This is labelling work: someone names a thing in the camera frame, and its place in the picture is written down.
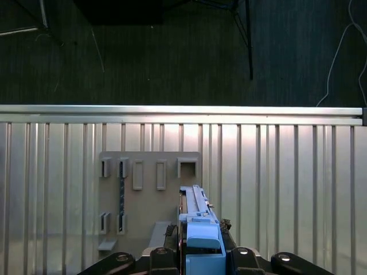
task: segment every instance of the gray block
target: gray block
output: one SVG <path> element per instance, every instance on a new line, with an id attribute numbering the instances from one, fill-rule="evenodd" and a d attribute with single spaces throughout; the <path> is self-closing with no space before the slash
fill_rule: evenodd
<path id="1" fill-rule="evenodd" d="M 202 186 L 201 155 L 198 152 L 102 152 L 99 157 L 109 159 L 111 175 L 119 175 L 120 161 L 126 162 L 124 216 L 128 216 L 128 221 L 123 220 L 123 232 L 119 232 L 120 178 L 99 178 L 99 213 L 111 216 L 107 226 L 110 231 L 100 234 L 99 242 L 115 239 L 111 253 L 128 252 L 139 258 L 150 245 L 156 222 L 177 224 L 180 186 Z"/>
<path id="2" fill-rule="evenodd" d="M 99 234 L 106 235 L 110 232 L 110 213 L 102 213 L 99 215 L 100 227 L 99 227 Z"/>
<path id="3" fill-rule="evenodd" d="M 104 239 L 98 246 L 98 251 L 112 251 L 116 245 L 116 239 Z"/>
<path id="4" fill-rule="evenodd" d="M 108 178 L 111 174 L 111 158 L 102 158 L 100 161 L 100 174 L 101 178 Z"/>
<path id="5" fill-rule="evenodd" d="M 165 244 L 167 227 L 171 224 L 172 223 L 170 221 L 155 223 L 153 233 L 149 242 L 150 248 L 160 247 Z"/>

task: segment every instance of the metal wall panel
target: metal wall panel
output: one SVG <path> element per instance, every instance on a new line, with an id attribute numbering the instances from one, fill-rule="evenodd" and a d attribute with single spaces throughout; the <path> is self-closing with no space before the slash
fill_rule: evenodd
<path id="1" fill-rule="evenodd" d="M 97 160 L 105 150 L 199 151 L 203 186 L 239 245 L 263 257 L 286 250 L 337 274 L 365 274 L 367 130 L 360 115 L 327 108 L 0 108 L 0 274 L 75 274 L 97 260 Z"/>

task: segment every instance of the blue gripper part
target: blue gripper part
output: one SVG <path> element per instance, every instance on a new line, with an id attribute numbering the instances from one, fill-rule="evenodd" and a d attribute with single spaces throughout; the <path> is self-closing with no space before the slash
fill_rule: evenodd
<path id="1" fill-rule="evenodd" d="M 187 223 L 186 245 L 189 248 L 216 249 L 216 253 L 187 254 L 185 275 L 225 275 L 226 252 L 220 223 L 209 208 L 204 190 L 198 186 L 182 186 L 188 212 L 179 215 Z"/>

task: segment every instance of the metal bracket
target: metal bracket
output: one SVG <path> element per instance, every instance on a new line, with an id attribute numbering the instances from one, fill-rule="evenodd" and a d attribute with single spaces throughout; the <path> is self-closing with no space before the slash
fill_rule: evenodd
<path id="1" fill-rule="evenodd" d="M 104 239 L 98 246 L 98 251 L 112 251 L 117 243 L 117 239 Z"/>
<path id="2" fill-rule="evenodd" d="M 110 213 L 102 213 L 99 215 L 100 219 L 100 235 L 106 235 L 110 231 Z"/>
<path id="3" fill-rule="evenodd" d="M 367 126 L 367 108 L 362 109 L 362 125 Z"/>
<path id="4" fill-rule="evenodd" d="M 196 176 L 198 170 L 198 159 L 197 158 L 177 158 L 177 177 L 181 177 L 181 165 L 182 164 L 193 164 L 194 175 Z"/>
<path id="5" fill-rule="evenodd" d="M 126 178 L 128 176 L 128 158 L 119 158 L 117 161 L 117 177 Z"/>
<path id="6" fill-rule="evenodd" d="M 123 216 L 120 216 L 120 215 L 117 215 L 117 218 L 116 218 L 116 234 L 117 235 L 125 235 L 126 231 L 127 231 L 127 215 L 123 215 Z"/>
<path id="7" fill-rule="evenodd" d="M 111 173 L 111 158 L 103 158 L 100 165 L 100 178 L 108 178 Z"/>

